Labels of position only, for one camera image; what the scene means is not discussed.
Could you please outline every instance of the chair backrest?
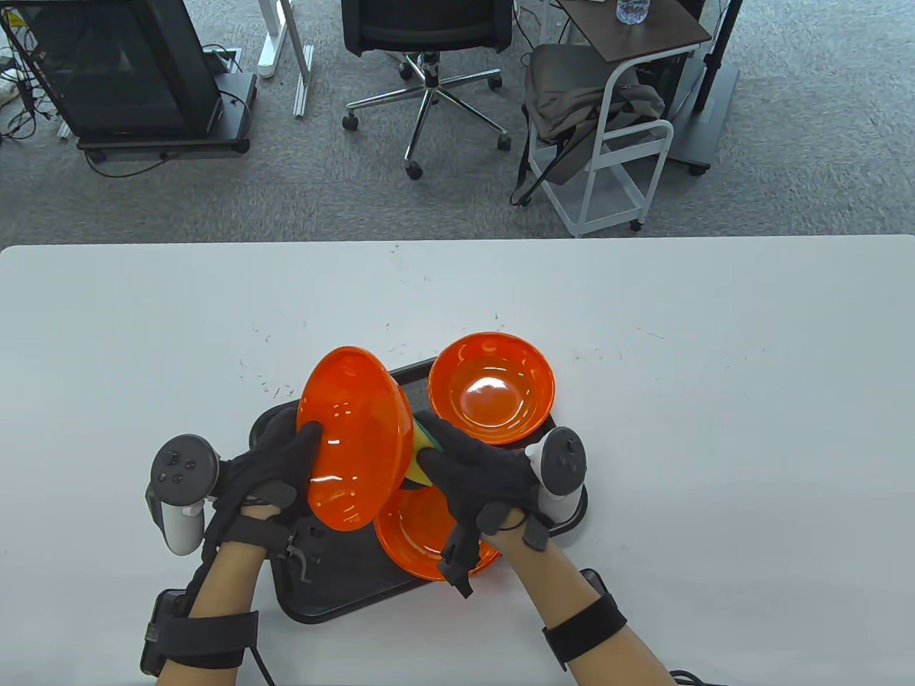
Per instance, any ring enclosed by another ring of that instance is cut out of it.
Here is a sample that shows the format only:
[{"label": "chair backrest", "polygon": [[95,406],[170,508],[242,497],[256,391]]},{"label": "chair backrest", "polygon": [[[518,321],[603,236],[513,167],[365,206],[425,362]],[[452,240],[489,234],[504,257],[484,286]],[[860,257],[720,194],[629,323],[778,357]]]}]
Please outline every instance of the chair backrest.
[{"label": "chair backrest", "polygon": [[364,50],[424,52],[511,44],[511,0],[340,0],[343,40]]}]

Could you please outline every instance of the orange plate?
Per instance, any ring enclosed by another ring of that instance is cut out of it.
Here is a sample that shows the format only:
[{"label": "orange plate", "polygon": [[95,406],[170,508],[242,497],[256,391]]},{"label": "orange plate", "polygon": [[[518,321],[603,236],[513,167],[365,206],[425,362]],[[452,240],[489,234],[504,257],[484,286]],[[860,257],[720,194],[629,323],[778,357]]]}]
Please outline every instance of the orange plate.
[{"label": "orange plate", "polygon": [[371,522],[401,485],[413,450],[413,416],[400,386],[361,348],[337,348],[311,372],[296,426],[324,427],[308,504],[336,531]]},{"label": "orange plate", "polygon": [[[399,490],[375,518],[375,533],[384,551],[398,567],[427,581],[445,581],[437,565],[455,521],[448,514],[445,495],[435,486]],[[486,543],[479,546],[479,574],[499,559]]]},{"label": "orange plate", "polygon": [[429,373],[438,416],[492,445],[532,434],[553,409],[555,393],[553,370],[540,351],[496,332],[452,343]]}]

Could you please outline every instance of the forearm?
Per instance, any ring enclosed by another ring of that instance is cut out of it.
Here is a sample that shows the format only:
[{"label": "forearm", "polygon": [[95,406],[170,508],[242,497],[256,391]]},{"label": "forearm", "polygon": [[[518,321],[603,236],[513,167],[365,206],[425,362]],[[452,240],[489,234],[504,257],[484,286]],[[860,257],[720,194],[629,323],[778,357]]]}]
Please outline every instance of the forearm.
[{"label": "forearm", "polygon": [[[518,574],[547,628],[562,624],[599,598],[555,543],[550,541],[544,552],[537,552],[523,543],[520,532],[503,537],[498,547]],[[578,686],[674,684],[667,669],[629,627],[573,659],[568,666]]]},{"label": "forearm", "polygon": [[[249,515],[266,516],[266,512],[248,509]],[[254,587],[267,550],[247,543],[223,543],[213,565],[203,580],[190,617],[243,615],[251,611]],[[156,686],[234,686],[238,668],[204,670],[167,661]]]}]

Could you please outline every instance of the table surface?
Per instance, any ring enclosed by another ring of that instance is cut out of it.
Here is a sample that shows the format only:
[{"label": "table surface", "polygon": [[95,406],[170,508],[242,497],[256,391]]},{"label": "table surface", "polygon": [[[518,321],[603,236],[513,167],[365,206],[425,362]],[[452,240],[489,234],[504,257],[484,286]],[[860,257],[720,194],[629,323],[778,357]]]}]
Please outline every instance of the table surface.
[{"label": "table surface", "polygon": [[[550,360],[588,450],[561,544],[669,668],[910,686],[913,267],[902,236],[3,251],[3,681],[150,683],[153,601],[197,564],[143,501],[168,437],[238,454],[336,346],[394,368],[496,329]],[[569,683],[505,565],[475,587],[306,627],[264,567],[261,651],[281,684]]]},{"label": "table surface", "polygon": [[559,4],[607,62],[653,55],[711,38],[677,0],[651,0],[648,18],[634,27],[617,19],[616,0],[559,0]]}]

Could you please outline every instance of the office chair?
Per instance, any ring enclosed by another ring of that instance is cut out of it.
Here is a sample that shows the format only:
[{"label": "office chair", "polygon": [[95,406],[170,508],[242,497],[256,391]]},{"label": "office chair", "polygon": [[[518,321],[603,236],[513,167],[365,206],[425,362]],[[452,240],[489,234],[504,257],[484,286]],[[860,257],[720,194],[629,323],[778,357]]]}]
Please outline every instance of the office chair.
[{"label": "office chair", "polygon": [[341,0],[343,40],[347,50],[359,56],[365,50],[403,53],[400,74],[414,75],[422,84],[351,102],[346,106],[343,128],[359,127],[357,110],[387,102],[422,98],[410,144],[404,154],[404,168],[411,179],[423,175],[413,154],[423,130],[429,106],[440,100],[451,102],[499,134],[497,147],[511,149],[508,131],[488,116],[460,100],[451,89],[473,81],[486,80],[495,91],[502,85],[500,70],[486,70],[465,76],[438,78],[439,54],[464,48],[495,48],[502,52],[511,44],[512,0]]}]

